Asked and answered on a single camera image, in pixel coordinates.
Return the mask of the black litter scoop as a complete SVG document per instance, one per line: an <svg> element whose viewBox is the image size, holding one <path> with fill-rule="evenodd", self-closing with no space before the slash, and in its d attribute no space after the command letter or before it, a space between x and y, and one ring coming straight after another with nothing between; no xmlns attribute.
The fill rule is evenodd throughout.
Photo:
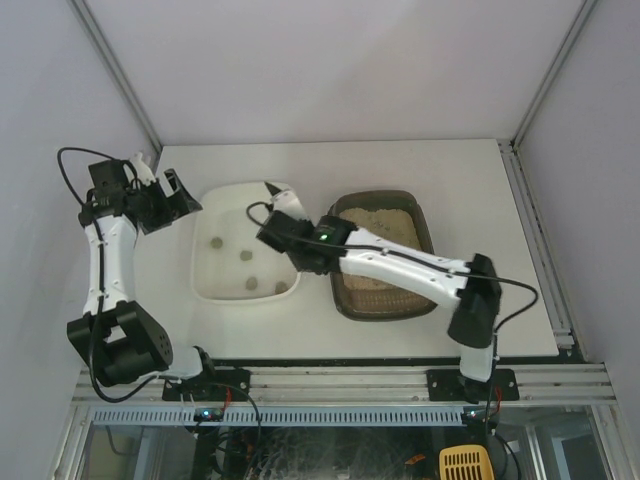
<svg viewBox="0 0 640 480"><path fill-rule="evenodd" d="M307 221L309 219L293 189L281 189L270 182L265 182L265 187L271 195L269 207L272 211L280 211L294 220Z"/></svg>

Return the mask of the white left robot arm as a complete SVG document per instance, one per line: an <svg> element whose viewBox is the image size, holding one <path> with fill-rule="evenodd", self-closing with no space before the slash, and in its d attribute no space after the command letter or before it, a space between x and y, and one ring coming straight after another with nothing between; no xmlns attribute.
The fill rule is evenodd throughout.
<svg viewBox="0 0 640 480"><path fill-rule="evenodd" d="M203 371L202 351L174 346L164 327L136 299L134 250L140 235L201 210L172 169L164 192L153 174L129 161L90 166L93 187L78 215L90 249L87 300L67 337L104 387L159 376L191 379Z"/></svg>

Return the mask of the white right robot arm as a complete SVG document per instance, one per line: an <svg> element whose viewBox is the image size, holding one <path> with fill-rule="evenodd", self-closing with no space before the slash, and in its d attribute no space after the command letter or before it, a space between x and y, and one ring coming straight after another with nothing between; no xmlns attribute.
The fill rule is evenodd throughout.
<svg viewBox="0 0 640 480"><path fill-rule="evenodd" d="M257 239L286 254L297 271L355 275L388 283L451 312L447 335L460 346L463 377L487 382L494 369L494 323L502 289L492 261L437 257L381 238L326 215L314 224L282 211L269 213Z"/></svg>

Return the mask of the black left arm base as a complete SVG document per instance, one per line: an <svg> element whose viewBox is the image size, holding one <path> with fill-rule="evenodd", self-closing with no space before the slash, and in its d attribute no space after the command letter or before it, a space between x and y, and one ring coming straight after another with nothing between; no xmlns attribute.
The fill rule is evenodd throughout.
<svg viewBox="0 0 640 480"><path fill-rule="evenodd" d="M219 365L199 349L202 372L184 379L166 379L162 400L167 402L244 401L251 385L251 372L244 368Z"/></svg>

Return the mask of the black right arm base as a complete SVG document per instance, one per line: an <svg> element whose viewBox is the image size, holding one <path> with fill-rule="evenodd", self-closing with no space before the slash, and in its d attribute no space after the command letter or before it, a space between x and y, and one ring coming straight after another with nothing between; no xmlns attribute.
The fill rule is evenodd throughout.
<svg viewBox="0 0 640 480"><path fill-rule="evenodd" d="M426 371L426 386L431 401L478 404L488 398L517 401L520 393L512 369L496 369L487 382L467 379L458 370L435 368Z"/></svg>

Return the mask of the white plastic tray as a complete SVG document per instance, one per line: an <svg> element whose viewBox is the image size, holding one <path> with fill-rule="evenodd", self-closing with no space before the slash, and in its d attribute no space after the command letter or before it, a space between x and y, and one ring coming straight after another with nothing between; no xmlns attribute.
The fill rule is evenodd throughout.
<svg viewBox="0 0 640 480"><path fill-rule="evenodd" d="M191 287L199 299L221 305L260 303L280 300L297 287L300 273L286 255L256 238L259 225L246 215L250 204L270 198L262 182L222 186L202 196L191 261ZM223 240L221 249L211 247L215 237ZM243 250L253 252L250 261L240 259ZM245 288L250 277L258 281L253 291Z"/></svg>

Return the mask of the yellow slotted scoop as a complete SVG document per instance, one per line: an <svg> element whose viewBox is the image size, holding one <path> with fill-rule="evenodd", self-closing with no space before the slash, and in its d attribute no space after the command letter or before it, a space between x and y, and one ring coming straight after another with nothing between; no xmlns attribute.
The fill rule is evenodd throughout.
<svg viewBox="0 0 640 480"><path fill-rule="evenodd" d="M487 449L466 444L444 448L439 453L442 480L494 480L495 474Z"/></svg>

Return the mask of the aluminium frame rail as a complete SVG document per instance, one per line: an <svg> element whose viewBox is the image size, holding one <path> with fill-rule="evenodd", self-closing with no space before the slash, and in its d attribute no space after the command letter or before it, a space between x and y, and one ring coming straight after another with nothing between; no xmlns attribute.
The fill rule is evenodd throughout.
<svg viewBox="0 0 640 480"><path fill-rule="evenodd" d="M427 367L251 367L247 387L260 405L436 405L441 388ZM513 365L495 381L506 405L607 405L616 402L597 364Z"/></svg>

